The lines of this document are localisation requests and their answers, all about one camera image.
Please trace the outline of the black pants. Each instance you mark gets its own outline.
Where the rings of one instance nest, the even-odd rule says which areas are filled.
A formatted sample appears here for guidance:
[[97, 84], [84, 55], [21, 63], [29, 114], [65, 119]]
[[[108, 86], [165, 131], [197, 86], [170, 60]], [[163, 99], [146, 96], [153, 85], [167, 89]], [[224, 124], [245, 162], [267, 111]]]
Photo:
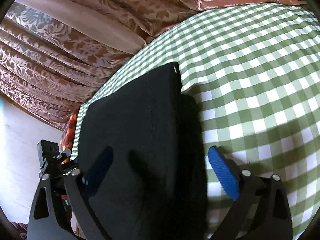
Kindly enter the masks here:
[[195, 100], [177, 62], [92, 103], [78, 162], [84, 196], [108, 239], [203, 239], [207, 176]]

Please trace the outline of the colourful patterned pillow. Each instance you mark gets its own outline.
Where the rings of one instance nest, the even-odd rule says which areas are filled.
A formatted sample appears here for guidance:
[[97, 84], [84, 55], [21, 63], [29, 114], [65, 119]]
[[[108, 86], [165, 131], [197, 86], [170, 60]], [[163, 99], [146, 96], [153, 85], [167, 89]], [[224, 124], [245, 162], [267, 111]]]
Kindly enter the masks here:
[[63, 152], [66, 149], [72, 150], [74, 137], [75, 137], [75, 128], [76, 121], [79, 114], [79, 107], [70, 115], [68, 121], [65, 123], [63, 128], [62, 138], [59, 144], [60, 152]]

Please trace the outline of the brown floral curtain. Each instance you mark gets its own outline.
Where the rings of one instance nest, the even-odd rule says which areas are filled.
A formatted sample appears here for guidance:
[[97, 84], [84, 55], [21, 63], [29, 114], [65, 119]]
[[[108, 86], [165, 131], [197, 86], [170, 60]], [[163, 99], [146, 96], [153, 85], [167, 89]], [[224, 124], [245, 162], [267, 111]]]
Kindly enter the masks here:
[[58, 129], [125, 62], [198, 12], [305, 0], [16, 0], [1, 21], [1, 93]]

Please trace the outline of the green white checkered bedsheet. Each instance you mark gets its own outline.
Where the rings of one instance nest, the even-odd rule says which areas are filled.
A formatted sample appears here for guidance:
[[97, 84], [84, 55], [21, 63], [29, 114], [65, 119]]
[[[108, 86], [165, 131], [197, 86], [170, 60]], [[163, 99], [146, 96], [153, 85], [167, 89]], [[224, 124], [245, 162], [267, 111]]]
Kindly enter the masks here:
[[157, 66], [180, 65], [200, 108], [205, 148], [222, 146], [253, 174], [280, 175], [298, 239], [319, 209], [319, 22], [276, 3], [199, 13], [152, 41], [93, 96]]

